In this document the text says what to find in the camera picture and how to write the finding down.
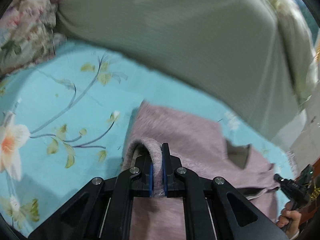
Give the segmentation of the person's right hand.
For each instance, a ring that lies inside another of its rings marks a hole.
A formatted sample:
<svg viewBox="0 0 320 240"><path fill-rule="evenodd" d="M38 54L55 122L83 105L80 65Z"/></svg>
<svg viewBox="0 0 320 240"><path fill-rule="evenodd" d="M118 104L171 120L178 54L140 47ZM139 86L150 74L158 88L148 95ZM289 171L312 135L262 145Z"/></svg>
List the person's right hand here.
<svg viewBox="0 0 320 240"><path fill-rule="evenodd" d="M282 209L276 222L277 227L283 228L287 225L286 235L288 239L295 239L299 235L299 224L302 214L297 210L292 210L292 203L287 202Z"/></svg>

